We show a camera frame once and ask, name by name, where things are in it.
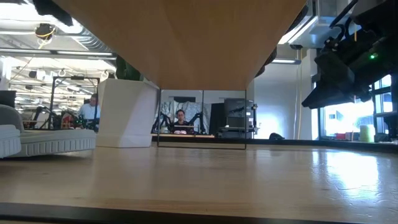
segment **red object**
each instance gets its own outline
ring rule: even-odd
[[[62,129],[69,129],[73,127],[73,117],[70,114],[65,113],[62,118]]]
[[[336,134],[336,139],[345,140],[346,139],[346,134],[345,133],[344,134],[337,133]]]

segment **green plant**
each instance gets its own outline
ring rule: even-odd
[[[133,80],[133,81],[143,81],[144,76],[127,63],[122,57],[118,56],[116,58],[116,76],[118,79],[123,80]]]

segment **window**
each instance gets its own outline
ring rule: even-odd
[[[373,102],[362,102],[357,99],[355,103],[343,103],[324,107],[325,134],[334,137],[340,133],[359,132],[359,127],[373,124]]]
[[[369,124],[374,125],[377,133],[388,134],[388,125],[384,121],[391,116],[390,112],[393,112],[390,86],[391,75],[386,75],[374,83],[374,100],[362,102],[357,99],[355,103],[322,108],[324,116],[320,116],[323,121],[321,135],[336,138],[337,134],[353,131],[358,133],[361,125]]]
[[[389,86],[391,86],[391,75],[386,75],[385,77],[374,83],[375,90]]]
[[[392,112],[391,92],[375,96],[376,113]]]

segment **ceiling light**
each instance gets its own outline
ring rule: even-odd
[[[94,94],[92,91],[88,91],[88,90],[85,90],[85,89],[81,89],[81,91],[84,91],[85,93],[89,93],[89,94]]]
[[[97,57],[97,56],[91,56],[87,57],[89,60],[116,60],[116,57]]]
[[[308,28],[310,28],[310,26],[312,26],[316,21],[318,21],[318,16],[315,16],[314,18],[312,18],[307,25],[305,25],[302,29],[300,29],[300,31],[298,31],[289,41],[289,44],[292,44],[295,40],[297,40],[297,38],[299,38]]]
[[[283,35],[278,44],[286,44],[287,41],[289,41],[305,25],[305,23],[310,19],[309,17],[310,16],[305,16],[303,21],[300,22],[298,26],[294,27],[294,29],[292,29],[290,32]]]
[[[37,105],[22,105],[24,108],[37,108]]]
[[[59,84],[70,85],[70,83],[68,83],[68,82],[66,82],[64,80],[61,80],[61,79],[56,79],[55,82],[57,82]]]
[[[64,55],[87,55],[87,56],[112,56],[112,53],[106,53],[106,52],[76,52],[76,51],[63,51],[59,50],[57,51],[58,54],[64,54]]]
[[[299,64],[300,60],[274,59],[272,63]]]
[[[35,34],[35,32],[0,30],[0,34],[2,34],[2,35],[32,35],[32,34]]]
[[[75,87],[75,86],[68,86],[67,88],[70,90],[73,90],[73,91],[80,91],[80,88]]]
[[[2,53],[21,53],[21,54],[51,54],[49,50],[34,50],[34,49],[4,49],[0,48]]]

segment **white wall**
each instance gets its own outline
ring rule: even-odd
[[[278,133],[286,139],[297,139],[301,107],[300,139],[313,139],[312,112],[308,108],[303,108],[301,102],[312,90],[311,75],[317,72],[317,67],[313,62],[315,56],[316,52],[309,50],[301,65],[267,65],[265,72],[254,80],[254,101],[258,105],[257,125],[260,127],[256,138],[268,139],[271,133]],[[302,75],[301,100],[300,73]]]

